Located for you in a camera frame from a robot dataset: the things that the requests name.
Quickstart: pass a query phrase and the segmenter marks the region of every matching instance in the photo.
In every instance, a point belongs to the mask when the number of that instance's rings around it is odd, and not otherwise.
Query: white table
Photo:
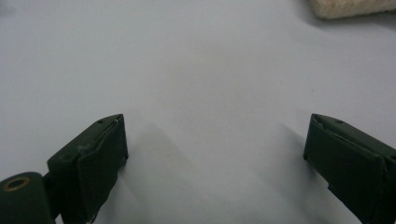
[[[123,113],[131,158],[95,223],[358,224],[304,140],[319,113],[396,147],[395,19],[318,21],[305,0],[3,0],[0,179],[45,174]]]

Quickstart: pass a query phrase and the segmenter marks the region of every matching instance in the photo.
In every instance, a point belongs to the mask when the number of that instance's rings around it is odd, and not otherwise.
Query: beige sponge
[[[396,0],[309,0],[323,19],[337,19],[396,9]]]

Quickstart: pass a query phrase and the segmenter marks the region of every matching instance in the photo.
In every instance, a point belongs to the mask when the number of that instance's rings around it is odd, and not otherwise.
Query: green plastic part
[[[48,160],[64,198],[57,204],[64,223],[95,218],[127,159],[123,115],[114,115],[96,121]]]
[[[313,114],[304,158],[364,224],[394,224],[396,150],[351,125]]]
[[[55,223],[41,174],[22,173],[0,182],[0,223]]]

